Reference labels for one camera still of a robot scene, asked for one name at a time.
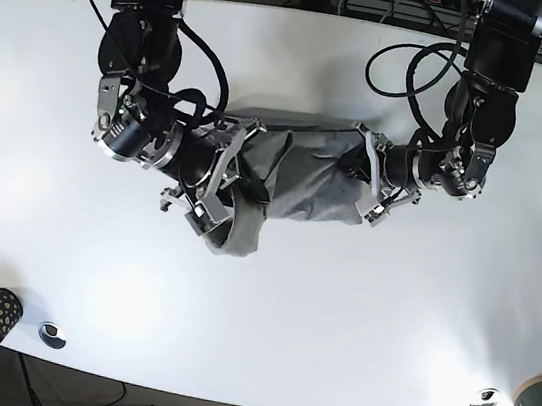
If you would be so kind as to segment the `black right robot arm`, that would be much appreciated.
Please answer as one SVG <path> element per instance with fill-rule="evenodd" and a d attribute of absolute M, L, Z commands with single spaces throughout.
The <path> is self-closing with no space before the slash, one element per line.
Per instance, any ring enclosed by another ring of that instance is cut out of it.
<path fill-rule="evenodd" d="M 185 207 L 197 234 L 225 246 L 239 230 L 244 202 L 269 202 L 242 156 L 245 144 L 266 128 L 257 119 L 226 117 L 225 70 L 184 22 L 185 0 L 112 0 L 111 6 L 114 14 L 98 51 L 93 140 L 116 161 L 134 161 L 175 180 L 175 187 L 161 193 L 161 210 Z M 169 88 L 183 57 L 181 35 L 213 66 L 220 87 L 215 106 L 196 88 Z"/>

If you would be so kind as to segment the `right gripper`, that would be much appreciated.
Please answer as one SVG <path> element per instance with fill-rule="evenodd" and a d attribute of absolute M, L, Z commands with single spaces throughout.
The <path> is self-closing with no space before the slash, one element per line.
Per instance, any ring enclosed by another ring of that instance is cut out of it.
<path fill-rule="evenodd" d="M 160 193 L 160 209 L 180 206 L 198 236 L 231 221 L 234 192 L 254 205 L 270 203 L 241 149 L 265 131 L 259 120 L 206 114 L 202 92 L 177 95 L 146 87 L 139 79 L 106 74 L 98 87 L 97 122 L 92 138 L 107 156 L 162 172 L 175 182 Z"/>

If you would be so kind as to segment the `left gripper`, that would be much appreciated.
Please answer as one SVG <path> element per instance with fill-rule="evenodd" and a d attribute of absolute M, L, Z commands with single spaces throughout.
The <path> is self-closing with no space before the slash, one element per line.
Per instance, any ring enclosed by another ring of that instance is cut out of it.
<path fill-rule="evenodd" d="M 496 150 L 486 144 L 465 148 L 452 139 L 431 141 L 422 130 L 401 145 L 359 121 L 352 127 L 363 141 L 344 153 L 337 166 L 368 185 L 369 192 L 355 208 L 373 227 L 386 220 L 393 208 L 417 204 L 424 190 L 441 189 L 457 200 L 478 197 L 496 157 Z"/>

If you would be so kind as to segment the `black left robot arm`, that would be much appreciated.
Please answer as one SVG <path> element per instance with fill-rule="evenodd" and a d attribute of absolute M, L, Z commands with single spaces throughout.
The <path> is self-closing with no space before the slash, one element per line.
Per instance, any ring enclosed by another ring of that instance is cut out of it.
<path fill-rule="evenodd" d="M 370 192 L 357 201 L 360 217 L 376 226 L 397 206 L 420 201 L 424 190 L 441 188 L 454 199 L 482 193 L 496 151 L 511 137 L 518 97 L 528 87 L 542 45 L 542 0 L 483 0 L 471 41 L 465 31 L 454 43 L 416 46 L 405 72 L 405 90 L 417 129 L 406 144 L 395 145 L 380 132 L 356 122 L 363 142 L 341 156 L 339 168 L 361 180 Z M 418 95 L 439 82 L 414 84 L 427 56 L 445 60 L 443 70 L 464 57 L 458 82 L 445 98 L 446 122 L 436 133 L 423 118 Z"/>

